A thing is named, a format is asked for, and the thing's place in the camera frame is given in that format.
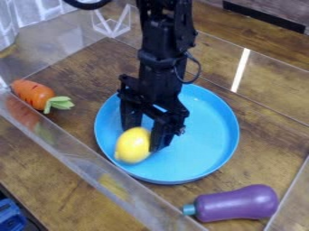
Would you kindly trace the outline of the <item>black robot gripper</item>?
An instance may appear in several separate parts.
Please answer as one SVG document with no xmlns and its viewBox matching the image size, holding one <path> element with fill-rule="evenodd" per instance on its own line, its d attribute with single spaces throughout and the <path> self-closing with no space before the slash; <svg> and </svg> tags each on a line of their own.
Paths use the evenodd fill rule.
<svg viewBox="0 0 309 231">
<path fill-rule="evenodd" d="M 185 133 L 185 120 L 191 112 L 180 101 L 180 92 L 185 84 L 192 84 L 200 78 L 203 67 L 188 51 L 164 60 L 140 51 L 140 58 L 140 77 L 120 76 L 121 123 L 128 131 L 142 125 L 144 115 L 154 119 L 150 152 L 158 152 L 171 146 L 176 135 Z M 188 60 L 200 66 L 191 80 L 184 79 Z"/>
</svg>

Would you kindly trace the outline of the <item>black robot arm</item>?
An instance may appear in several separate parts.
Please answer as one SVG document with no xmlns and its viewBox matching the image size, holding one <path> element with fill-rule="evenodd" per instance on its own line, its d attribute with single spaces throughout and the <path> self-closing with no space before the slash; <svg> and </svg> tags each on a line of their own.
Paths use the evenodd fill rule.
<svg viewBox="0 0 309 231">
<path fill-rule="evenodd" d="M 193 27 L 192 0 L 137 0 L 142 26 L 141 62 L 137 78 L 120 76 L 121 123 L 129 130 L 154 119 L 150 152 L 168 147 L 184 133 L 189 109 L 180 101 L 187 65 L 199 32 Z"/>
</svg>

